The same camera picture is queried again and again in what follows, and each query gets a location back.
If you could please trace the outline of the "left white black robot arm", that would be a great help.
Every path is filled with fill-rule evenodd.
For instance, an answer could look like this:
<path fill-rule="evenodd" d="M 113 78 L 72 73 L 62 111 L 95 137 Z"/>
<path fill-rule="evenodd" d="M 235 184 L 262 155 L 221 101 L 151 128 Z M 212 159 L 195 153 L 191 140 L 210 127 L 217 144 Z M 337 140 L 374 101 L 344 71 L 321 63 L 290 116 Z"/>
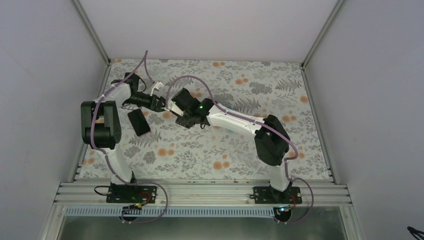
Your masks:
<path fill-rule="evenodd" d="M 136 136 L 150 131 L 143 116 L 142 108 L 154 112 L 165 110 L 166 99 L 153 92 L 139 91 L 142 78 L 127 72 L 124 79 L 116 79 L 98 98 L 84 101 L 80 106 L 81 136 L 85 144 L 104 155 L 106 165 L 112 174 L 110 182 L 123 185 L 119 196 L 131 203 L 139 197 L 139 188 L 134 172 L 128 166 L 120 141 L 122 126 L 118 109 L 123 105 L 135 105 L 137 109 L 129 113 L 129 120 Z"/>

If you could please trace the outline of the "magenta phone black screen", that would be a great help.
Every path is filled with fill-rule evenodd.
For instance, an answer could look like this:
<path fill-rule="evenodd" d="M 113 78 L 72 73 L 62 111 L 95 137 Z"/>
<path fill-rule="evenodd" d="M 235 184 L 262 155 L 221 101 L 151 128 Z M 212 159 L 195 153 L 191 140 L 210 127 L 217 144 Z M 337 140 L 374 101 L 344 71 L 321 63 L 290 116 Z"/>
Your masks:
<path fill-rule="evenodd" d="M 127 114 L 127 116 L 137 137 L 146 135 L 151 131 L 141 109 L 132 110 Z"/>

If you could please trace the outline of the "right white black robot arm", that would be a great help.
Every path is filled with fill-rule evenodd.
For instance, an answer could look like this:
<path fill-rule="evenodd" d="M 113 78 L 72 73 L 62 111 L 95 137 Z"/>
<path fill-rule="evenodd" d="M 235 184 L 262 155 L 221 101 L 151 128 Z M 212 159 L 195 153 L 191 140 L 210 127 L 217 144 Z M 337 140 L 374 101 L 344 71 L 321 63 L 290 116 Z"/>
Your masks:
<path fill-rule="evenodd" d="M 185 88 L 167 100 L 167 109 L 176 115 L 176 123 L 187 129 L 195 125 L 220 127 L 245 137 L 252 137 L 258 158 L 270 167 L 272 200 L 282 204 L 289 199 L 290 181 L 284 156 L 290 150 L 291 140 L 277 117 L 246 115 L 210 98 L 199 101 Z"/>

